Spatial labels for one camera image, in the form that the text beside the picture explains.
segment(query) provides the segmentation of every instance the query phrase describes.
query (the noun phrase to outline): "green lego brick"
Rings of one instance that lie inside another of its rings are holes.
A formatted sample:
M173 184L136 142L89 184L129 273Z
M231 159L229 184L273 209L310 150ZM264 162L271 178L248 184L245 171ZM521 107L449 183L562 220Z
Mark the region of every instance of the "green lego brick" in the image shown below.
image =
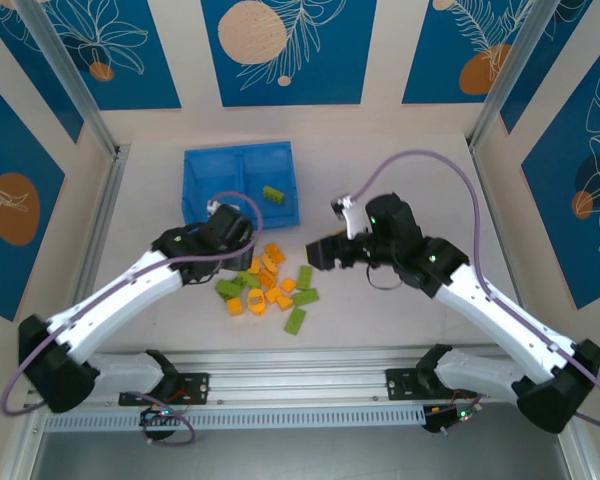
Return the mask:
M239 297L243 288L244 287L236 285L229 280L219 280L218 283L216 283L216 292L220 295L229 295L230 298Z
M304 292L291 295L291 298L293 298L293 304L296 307L301 307L303 305L307 305L308 303L313 303L320 300L320 297L318 296L318 291L315 288L310 288L309 290L305 290Z
M259 288L260 282L256 277L251 275L249 272L240 272L238 274L238 278L242 281L244 285L247 285L249 288Z
M298 290L308 290L311 287L311 276L313 275L313 268L308 265L300 267L300 273L298 274L298 280L296 281L296 288Z
M304 321L306 314L307 312L301 308L294 308L289 316L289 320L287 320L284 331L290 333L291 335L297 335L300 331L300 327L302 326L302 322Z
M240 285L241 287L244 287L246 285L242 277L240 277L240 274L238 274L237 277L231 279L231 283L235 283L236 285Z
M264 195L264 198L271 200L272 202L281 204L284 203L284 193L282 193L280 190L276 190L275 188L265 186L262 189L262 195Z

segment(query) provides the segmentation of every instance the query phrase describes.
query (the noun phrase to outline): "metal post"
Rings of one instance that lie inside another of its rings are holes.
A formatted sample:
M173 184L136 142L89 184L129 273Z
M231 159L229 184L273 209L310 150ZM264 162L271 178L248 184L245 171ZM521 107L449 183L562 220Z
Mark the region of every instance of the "metal post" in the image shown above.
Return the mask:
M96 140L115 159L117 147L113 135L42 4L36 0L13 0L13 4Z
M528 0L535 5L513 44L507 60L496 77L491 91L484 101L478 120L469 135L469 150L474 152L484 139L489 127L500 114L507 97L511 93L522 69L544 33L551 16L560 4L560 0Z

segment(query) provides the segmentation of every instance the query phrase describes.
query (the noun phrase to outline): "orange circle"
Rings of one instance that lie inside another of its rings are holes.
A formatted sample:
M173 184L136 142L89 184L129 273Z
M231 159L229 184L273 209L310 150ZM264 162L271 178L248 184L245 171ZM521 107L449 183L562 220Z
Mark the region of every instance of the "orange circle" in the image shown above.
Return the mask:
M26 211L4 201L0 204L0 237L17 247L28 245L36 236L40 221L40 198L35 185L19 173L5 173L0 175L0 191L12 197L27 196L18 202Z
M488 52L482 52L467 62L460 73L460 89L467 95L489 93L497 73L500 72L511 45L496 45ZM495 74L492 72L492 60L495 60Z
M585 191L576 193L571 202L571 209L580 220L589 218L589 215L593 212L593 197Z
M113 80L113 69L106 63L93 62L89 66L89 73L93 78L101 82L110 82Z

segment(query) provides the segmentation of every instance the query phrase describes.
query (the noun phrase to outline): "metal frame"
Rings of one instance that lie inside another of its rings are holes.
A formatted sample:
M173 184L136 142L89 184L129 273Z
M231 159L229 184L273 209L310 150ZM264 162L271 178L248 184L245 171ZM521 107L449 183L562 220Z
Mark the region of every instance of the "metal frame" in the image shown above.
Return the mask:
M84 122L102 149L114 158L117 148L113 135L42 6L37 0L13 0L13 5Z
M527 20L520 28L520 33L513 43L513 48L509 52L495 82L493 82L493 87L487 94L476 124L469 134L469 151L471 153L475 151L477 145L488 133L493 121L500 115L505 100L511 93L520 73L522 73L522 69L527 64L531 53L533 53L547 23L551 20L559 4L560 0L535 2Z
M537 2L522 27L515 48L487 96L470 136L470 151L484 137L490 124L517 80L529 55L542 35L544 26L560 0ZM74 303L91 293L98 270L115 200L122 180L128 148L119 149L100 111L86 88L53 26L36 0L13 0L23 22L38 43L45 58L67 90L85 123L97 141L114 161L100 199L81 274L76 282ZM494 218L496 230L498 223ZM388 368L413 367L426 353L422 348L384 348L349 350L250 351L173 353L168 358L178 369L204 371L212 375L208 406L195 407L196 412L214 412L220 418L239 412L284 412L329 408L331 411L388 411L396 407L413 409L436 402L389 402L384 371ZM494 346L467 346L463 350L489 358L506 358ZM30 393L27 403L39 398ZM102 398L73 410L82 419L119 417L129 408L117 407L116 398ZM53 424L46 410L38 410L20 420L20 437L7 458L3 478L28 479L33 471L42 433ZM579 420L572 421L559 435L572 478L600 479L600 459L591 439Z
M120 191L122 175L124 173L124 168L127 165L129 148L130 147L128 145L119 147L118 154L109 167L109 173L107 174L102 195L100 196L100 200L98 202L99 207L96 213L96 218L91 228L89 242L87 244L87 251L84 259L82 260L80 275L78 276L78 280L74 288L71 305L80 303L93 291L93 286L95 285L96 276L98 274L98 267L100 265L100 259L102 258L104 242L107 238L107 232L109 231L109 225L111 224L111 217L113 216L113 209L116 205L118 192Z

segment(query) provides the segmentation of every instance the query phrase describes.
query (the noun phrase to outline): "black cable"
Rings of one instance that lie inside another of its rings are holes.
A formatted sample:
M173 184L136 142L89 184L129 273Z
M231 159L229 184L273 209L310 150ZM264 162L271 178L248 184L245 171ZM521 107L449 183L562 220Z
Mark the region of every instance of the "black cable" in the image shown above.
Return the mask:
M402 286L402 280L400 280L400 283L394 287L379 287L378 285L375 285L371 281L371 275L369 274L370 271L371 271L371 265L367 265L367 281L369 282L369 285L371 285L376 290L382 290L382 291L388 292L390 290L395 290L396 288L399 288Z

